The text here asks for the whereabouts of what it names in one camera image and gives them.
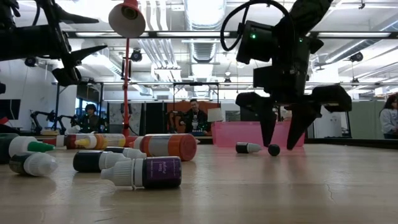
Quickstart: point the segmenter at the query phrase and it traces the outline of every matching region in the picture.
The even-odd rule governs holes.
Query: ceiling
[[[213,2],[218,0],[187,0],[187,1],[201,1],[209,9]],[[291,8],[294,0],[278,0],[288,10]],[[111,0],[56,0],[64,10],[79,14],[82,16],[94,17],[100,20],[97,24],[73,24],[66,25],[61,24],[62,29],[67,31],[78,31],[78,32],[99,32],[112,30],[109,24],[106,22],[109,11],[117,4],[122,1],[111,1]],[[356,31],[380,31],[385,26],[398,21],[398,1],[396,0],[365,0],[366,6],[363,9],[358,9],[361,1],[358,0],[334,0],[332,7],[323,18],[323,20],[313,29],[313,31],[328,31],[328,32],[356,32]],[[34,1],[23,1],[19,0],[20,12],[22,16],[16,18],[17,26],[30,26],[35,16],[35,2]],[[150,1],[147,3],[147,20],[151,18],[151,5]],[[160,25],[160,1],[156,1],[156,19],[158,26]],[[226,14],[231,12],[235,7],[244,3],[242,0],[227,0],[226,3]],[[243,12],[235,15],[226,26],[226,30],[236,30],[238,23],[242,18]],[[248,19],[257,22],[275,25],[278,23],[282,14],[274,7],[267,7],[265,5],[252,6]],[[185,20],[185,12],[183,1],[179,0],[166,0],[166,22],[169,30],[180,31],[187,30],[187,23]],[[38,24],[46,24],[47,20],[43,13],[41,13]],[[147,26],[147,30],[151,30],[152,26]],[[186,39],[171,39],[172,49],[181,69],[180,76],[182,78],[195,78],[192,71],[192,63],[196,63],[190,55],[190,44],[185,44]],[[327,55],[333,55],[338,51],[346,50],[355,43],[361,40],[349,40],[349,39],[326,39],[324,46],[315,54],[311,56],[312,62],[317,62],[320,58]],[[227,45],[231,45],[233,40],[229,39]],[[121,66],[121,57],[124,55],[126,41],[124,39],[70,39],[71,46],[74,50],[84,48],[87,46],[106,44],[109,51],[105,51],[104,55],[110,59],[117,67]],[[335,74],[338,76],[339,81],[348,82],[352,80],[352,77],[365,77],[360,79],[361,82],[379,82],[383,80],[398,77],[398,51],[397,51],[397,40],[382,40],[375,44],[361,49],[361,53],[364,55],[364,59],[361,62],[351,63],[345,60],[340,60],[331,65],[323,66],[322,72],[319,67],[312,66],[308,69],[311,76],[318,77],[319,80],[328,81],[328,73]],[[130,49],[141,48],[140,43],[137,39],[130,40]],[[212,80],[219,78],[222,81],[225,77],[226,72],[231,73],[231,77],[238,78],[239,82],[251,82],[252,70],[256,67],[263,67],[268,63],[258,62],[251,60],[249,65],[243,65],[236,63],[234,54],[236,49],[226,54],[221,48],[220,44],[217,44],[215,59],[212,61],[213,69],[210,71],[210,77]],[[132,75],[135,81],[149,82],[153,80],[153,72],[151,75],[152,62],[146,55],[144,50],[143,59],[140,62],[135,62],[132,65]],[[83,72],[82,74],[93,77],[96,81],[105,82],[120,82],[118,76],[110,71],[103,63],[96,63],[95,60],[83,61]],[[367,86],[362,90],[371,90],[376,86]]]

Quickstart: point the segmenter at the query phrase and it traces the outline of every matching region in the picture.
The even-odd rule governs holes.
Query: black ball
[[[278,156],[280,153],[280,147],[278,145],[269,145],[268,153],[272,156]]]

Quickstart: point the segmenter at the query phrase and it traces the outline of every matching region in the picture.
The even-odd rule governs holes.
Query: pink container
[[[286,147],[290,121],[277,122],[271,144]],[[250,142],[262,145],[260,122],[214,122],[211,132],[213,144],[218,147],[235,147],[237,142]],[[304,145],[304,134],[298,140],[295,147]]]

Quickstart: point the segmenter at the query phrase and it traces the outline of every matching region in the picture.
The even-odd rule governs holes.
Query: wooden table
[[[0,167],[0,223],[397,223],[398,151],[308,145],[271,157],[199,146],[173,190],[115,187],[52,154],[49,178]]]

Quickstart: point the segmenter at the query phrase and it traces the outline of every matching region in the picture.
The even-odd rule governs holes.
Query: red lamp
[[[124,0],[123,3],[116,5],[109,13],[108,19],[112,29],[126,38],[139,37],[146,28],[137,0]]]

